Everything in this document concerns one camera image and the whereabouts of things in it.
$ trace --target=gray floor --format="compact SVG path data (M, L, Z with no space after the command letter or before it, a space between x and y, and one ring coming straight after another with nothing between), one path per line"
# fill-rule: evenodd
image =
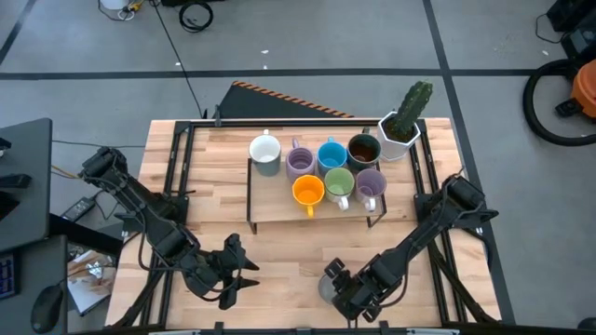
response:
M553 0L431 0L452 69L528 69L564 57L560 46L534 36L535 17ZM0 45L25 0L0 2ZM214 3L205 32L182 30L172 8L161 16L188 71L401 68L439 69L423 1L228 0ZM200 14L189 14L200 17ZM541 30L557 35L543 21ZM178 72L181 67L155 11L144 6L134 20L113 22L93 1L37 1L2 73ZM250 81L358 116L381 116L396 107L409 85L426 78L435 95L424 116L452 116L437 76L196 77L190 83L203 108L221 101L233 80ZM591 204L596 181L591 147L562 148L537 139L522 119L526 78L460 76L455 90L490 206L501 215L494 234L516 321L575 327L596 316L596 234ZM562 134L593 132L585 120L559 120L552 108L569 87L549 78L536 92L544 123ZM152 119L197 118L184 79L0 80L0 127L38 117L54 120L54 137L122 145L143 144ZM94 149L53 146L53 164L78 171ZM130 170L142 152L125 151ZM80 181L52 178L51 209L61 213L96 190ZM107 196L100 202L111 209ZM115 223L93 212L85 224ZM107 303L71 330L98 328Z

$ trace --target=black and orange striped tape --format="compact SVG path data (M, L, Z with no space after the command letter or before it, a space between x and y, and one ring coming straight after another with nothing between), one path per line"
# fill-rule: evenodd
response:
M256 85L251 84L251 83L245 83L245 82L241 82L241 81L235 81L234 83L232 83L232 85L233 86L238 86L238 87L244 87L244 88L247 88L247 89L251 89L251 90L253 90L255 92L266 94L266 95L271 96L271 97L274 97L274 98L283 99L285 101L289 101L289 102L293 102L293 103L299 103L299 104L303 105L304 107L316 109L316 110L325 112L327 114L332 114L332 115L339 116L339 117L354 117L353 115L350 115L350 114L347 114L347 113L344 113L344 112L340 112L340 111L334 110L333 108L321 106L321 105L316 104L314 102L302 100L300 98L294 98L294 97L291 97L291 96L289 96L287 94L277 93L276 91L273 91L271 89L267 89L267 88L263 88L263 87L258 87Z

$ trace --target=blue mug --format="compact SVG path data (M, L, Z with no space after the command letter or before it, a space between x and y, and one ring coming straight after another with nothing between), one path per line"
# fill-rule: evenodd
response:
M347 151L339 142L329 137L317 152L318 174L324 177L332 168L341 168L347 160Z

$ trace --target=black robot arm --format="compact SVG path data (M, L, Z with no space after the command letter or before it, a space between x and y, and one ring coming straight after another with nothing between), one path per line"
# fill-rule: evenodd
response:
M79 177L111 194L127 211L118 217L125 230L146 235L162 267L158 270L180 271L184 283L195 295L206 301L218 301L223 310L236 303L237 291L258 285L244 279L235 270L259 270L246 258L238 234L225 239L223 250L205 251L196 237L180 222L181 209L171 198L154 194L128 173L127 160L117 149L102 147L83 163ZM223 282L223 289L214 287ZM205 298L209 292L221 293L217 298Z
M348 320L355 320L363 313L367 321L373 322L383 308L392 306L403 298L405 285L397 299L383 304L401 285L402 278L407 275L409 262L441 231L454 227L476 228L480 223L498 215L498 212L483 209L483 206L484 194L478 188L460 176L448 178L441 189L422 206L422 211L418 213L418 227L398 246L374 256L356 275L345 270L339 259L325 268L325 274L332 279L335 289L336 295L332 299L335 308ZM433 261L444 263L444 260ZM450 271L446 266L442 266L441 270ZM451 275L449 273L448 278L456 280ZM471 308L477 310L477 304L469 299L467 301L472 305Z

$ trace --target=hose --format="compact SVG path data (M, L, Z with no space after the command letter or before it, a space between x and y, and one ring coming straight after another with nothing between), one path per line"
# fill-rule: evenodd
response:
M207 12L209 13L209 18L207 19L207 22L205 24L203 24L203 25L196 24L192 20L187 19L184 16L184 13L186 12L186 10L192 6L201 6L207 10ZM191 2L183 5L182 8L180 8L180 12L178 13L178 21L182 25L183 29L186 30L188 33L192 33L192 34L200 33L202 31L204 31L205 29L207 29L207 27L209 27L211 25L211 23L213 22L213 9L211 9L211 6L209 6L206 2L191 1Z
M596 143L596 134L577 138L567 138L551 133L546 128L544 128L544 126L542 126L540 121L538 121L538 117L536 116L536 111L534 109L534 91L536 89L536 84L538 83L538 80L542 76L554 74L572 74L575 77L577 75L578 69L580 68L580 65L581 64L579 64L576 60L555 60L549 62L539 67L530 76L528 82L525 85L522 98L523 115L525 116L525 120L527 121L530 129L536 135L538 135L538 137L545 141L569 147Z

